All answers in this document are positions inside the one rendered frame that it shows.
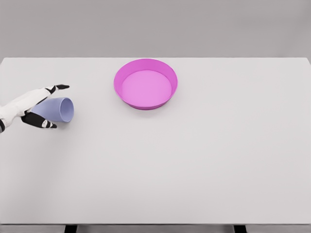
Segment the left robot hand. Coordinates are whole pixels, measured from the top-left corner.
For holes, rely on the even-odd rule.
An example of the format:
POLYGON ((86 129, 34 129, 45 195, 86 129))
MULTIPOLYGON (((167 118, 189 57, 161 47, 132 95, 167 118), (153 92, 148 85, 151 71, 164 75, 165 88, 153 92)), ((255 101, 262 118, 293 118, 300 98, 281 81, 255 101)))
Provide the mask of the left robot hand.
POLYGON ((68 89, 70 86, 58 84, 40 89, 28 91, 20 97, 13 100, 14 105, 18 109, 17 116, 21 118, 23 123, 41 129, 56 129, 57 125, 51 123, 44 117, 33 113, 32 109, 50 97, 55 91, 68 89))

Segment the lavender plastic cup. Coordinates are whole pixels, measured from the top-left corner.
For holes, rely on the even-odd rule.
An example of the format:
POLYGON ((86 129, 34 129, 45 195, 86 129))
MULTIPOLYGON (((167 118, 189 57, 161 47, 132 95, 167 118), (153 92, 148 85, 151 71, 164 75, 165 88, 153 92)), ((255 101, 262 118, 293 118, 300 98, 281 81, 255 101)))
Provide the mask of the lavender plastic cup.
POLYGON ((46 99, 36 105, 31 112, 49 121, 68 123, 74 116, 74 105, 69 98, 46 99))

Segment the pink round plate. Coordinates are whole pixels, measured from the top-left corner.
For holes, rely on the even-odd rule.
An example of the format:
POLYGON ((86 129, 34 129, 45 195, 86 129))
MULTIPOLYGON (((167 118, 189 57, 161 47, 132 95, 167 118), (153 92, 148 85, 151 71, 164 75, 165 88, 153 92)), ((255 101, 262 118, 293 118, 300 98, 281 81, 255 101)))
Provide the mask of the pink round plate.
POLYGON ((129 106, 153 110, 165 105, 175 94, 178 77, 167 63, 157 59, 135 59, 115 74, 116 94, 129 106))

